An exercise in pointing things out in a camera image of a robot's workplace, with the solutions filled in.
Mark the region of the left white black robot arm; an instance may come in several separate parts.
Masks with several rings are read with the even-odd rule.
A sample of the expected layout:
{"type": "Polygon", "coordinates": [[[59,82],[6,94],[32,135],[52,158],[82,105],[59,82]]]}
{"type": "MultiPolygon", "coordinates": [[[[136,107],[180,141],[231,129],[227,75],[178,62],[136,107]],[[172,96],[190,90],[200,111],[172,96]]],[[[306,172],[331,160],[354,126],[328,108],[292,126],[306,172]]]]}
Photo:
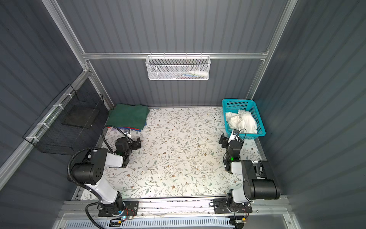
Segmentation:
{"type": "Polygon", "coordinates": [[[98,198],[99,216],[126,216],[127,208],[119,191],[103,177],[104,168],[125,168],[130,155],[141,148],[141,139],[118,138],[116,151],[105,148],[86,148],[75,153],[67,165],[67,178],[98,198]]]}

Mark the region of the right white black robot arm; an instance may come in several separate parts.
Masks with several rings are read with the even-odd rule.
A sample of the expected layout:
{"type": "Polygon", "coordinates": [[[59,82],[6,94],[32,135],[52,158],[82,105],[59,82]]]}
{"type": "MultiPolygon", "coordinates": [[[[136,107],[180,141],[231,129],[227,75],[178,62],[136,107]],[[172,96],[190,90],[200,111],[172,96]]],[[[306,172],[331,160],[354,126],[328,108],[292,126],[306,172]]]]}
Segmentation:
{"type": "Polygon", "coordinates": [[[244,140],[238,133],[230,137],[220,136],[218,143],[226,149],[223,156],[224,169],[229,174],[241,175],[243,184],[228,191],[225,198],[213,200],[216,214],[251,213],[254,200],[277,200],[281,191],[268,161],[241,160],[240,151],[244,140]]]}

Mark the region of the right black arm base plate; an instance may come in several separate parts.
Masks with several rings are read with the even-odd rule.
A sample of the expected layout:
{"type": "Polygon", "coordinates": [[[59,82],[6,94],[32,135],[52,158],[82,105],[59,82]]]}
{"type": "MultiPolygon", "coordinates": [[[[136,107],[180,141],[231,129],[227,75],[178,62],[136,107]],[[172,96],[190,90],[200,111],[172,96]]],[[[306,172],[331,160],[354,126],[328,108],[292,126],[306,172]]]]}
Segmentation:
{"type": "Polygon", "coordinates": [[[238,214],[244,213],[249,214],[252,213],[252,207],[249,203],[236,203],[226,198],[215,198],[213,199],[213,204],[215,214],[238,214]]]}

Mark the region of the white t shirt with print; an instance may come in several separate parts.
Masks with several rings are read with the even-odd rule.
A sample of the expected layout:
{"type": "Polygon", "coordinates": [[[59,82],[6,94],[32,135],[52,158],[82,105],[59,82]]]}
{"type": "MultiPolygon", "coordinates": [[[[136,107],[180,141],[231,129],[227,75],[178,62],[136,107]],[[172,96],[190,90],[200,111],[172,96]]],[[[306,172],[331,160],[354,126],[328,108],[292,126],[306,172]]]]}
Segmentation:
{"type": "Polygon", "coordinates": [[[226,112],[226,121],[231,129],[246,129],[249,134],[257,134],[257,122],[251,112],[238,110],[238,113],[226,112]]]}

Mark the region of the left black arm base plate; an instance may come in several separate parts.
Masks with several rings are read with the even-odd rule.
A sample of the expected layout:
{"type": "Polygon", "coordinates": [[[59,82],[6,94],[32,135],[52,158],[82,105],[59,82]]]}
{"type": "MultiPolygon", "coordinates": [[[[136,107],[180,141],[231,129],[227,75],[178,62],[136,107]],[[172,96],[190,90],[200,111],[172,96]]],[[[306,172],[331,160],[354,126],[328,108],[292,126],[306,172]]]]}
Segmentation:
{"type": "Polygon", "coordinates": [[[123,203],[99,204],[99,217],[135,217],[139,201],[124,201],[123,203]]]}

